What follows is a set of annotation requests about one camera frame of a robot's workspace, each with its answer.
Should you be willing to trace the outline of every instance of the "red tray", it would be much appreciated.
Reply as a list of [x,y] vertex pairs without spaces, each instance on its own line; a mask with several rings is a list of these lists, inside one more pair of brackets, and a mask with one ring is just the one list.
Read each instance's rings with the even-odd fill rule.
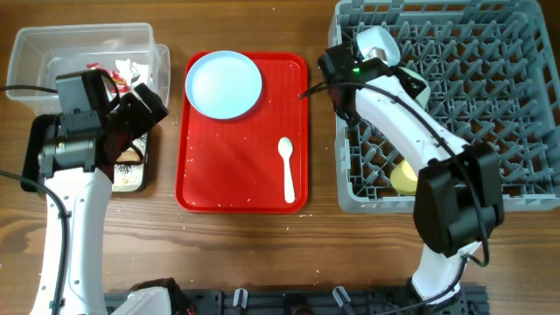
[[[195,54],[186,66],[209,52]],[[257,104],[232,120],[200,114],[183,96],[175,197],[197,213],[287,214],[308,194],[307,65],[295,54],[243,52],[261,71]],[[278,141],[294,146],[291,174],[296,201],[284,200],[284,166]]]

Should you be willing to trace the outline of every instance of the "tabletop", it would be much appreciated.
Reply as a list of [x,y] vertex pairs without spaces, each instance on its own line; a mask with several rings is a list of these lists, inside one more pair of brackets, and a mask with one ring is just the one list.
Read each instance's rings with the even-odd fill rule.
[[[292,52],[314,66],[327,46],[336,1],[0,0],[0,74],[7,74],[19,29],[28,26],[147,22],[171,51],[169,116],[156,127],[148,185],[114,194],[103,238],[106,292],[174,277],[183,289],[232,291],[365,289],[405,284],[423,243],[410,214],[352,215],[337,202],[334,114],[326,94],[310,99],[310,194],[292,215],[190,214],[173,197],[183,79],[203,50]],[[560,52],[560,3],[541,1],[553,48]],[[0,95],[0,169],[20,173],[34,113]],[[0,313],[26,314],[37,294],[46,232],[43,196],[0,178]],[[493,314],[560,310],[560,211],[507,213],[490,240],[492,261],[469,266],[464,282],[488,288]]]

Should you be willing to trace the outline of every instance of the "dish rack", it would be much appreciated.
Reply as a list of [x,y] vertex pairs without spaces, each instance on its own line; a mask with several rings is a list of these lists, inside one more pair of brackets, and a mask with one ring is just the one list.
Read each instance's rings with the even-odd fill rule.
[[[404,67],[430,84],[428,112],[467,142],[500,153],[507,211],[560,206],[560,81],[535,0],[343,0],[329,46],[355,45],[380,25]],[[339,205],[349,213],[410,213],[414,197],[391,187],[403,158],[377,129],[336,118]]]

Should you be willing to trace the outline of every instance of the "wood grain surface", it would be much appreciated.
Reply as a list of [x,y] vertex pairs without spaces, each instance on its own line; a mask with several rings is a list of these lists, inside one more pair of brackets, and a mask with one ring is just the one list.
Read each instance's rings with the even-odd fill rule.
[[[293,52],[310,66],[311,83],[320,81],[315,62],[326,48],[336,1],[26,2],[36,4],[0,2],[0,76],[7,74],[16,33],[27,26],[142,21],[171,50],[170,114],[153,131],[149,184],[140,193],[115,194],[109,203],[102,258],[106,292],[160,277],[175,277],[184,289],[232,291],[327,290],[340,284],[363,289],[404,284],[412,275],[422,242],[411,215],[351,215],[338,206],[334,114],[326,94],[310,101],[310,198],[300,213],[194,215],[172,196],[179,142],[173,122],[182,110],[188,58],[201,50]],[[549,0],[542,7],[560,52],[560,5]],[[1,169],[21,172],[33,117],[0,95]],[[44,198],[0,178],[1,314],[31,310],[45,231]],[[493,314],[560,312],[560,211],[508,213],[490,246],[491,265],[470,266],[465,281],[488,287]]]

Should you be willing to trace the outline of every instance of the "white spoon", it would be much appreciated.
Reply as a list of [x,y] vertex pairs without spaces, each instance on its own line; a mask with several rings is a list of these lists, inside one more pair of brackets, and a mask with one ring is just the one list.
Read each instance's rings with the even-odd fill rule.
[[291,144],[290,139],[287,137],[280,139],[278,142],[278,153],[283,158],[283,197],[287,203],[292,203],[296,200],[290,169],[290,157],[293,151],[294,146]]

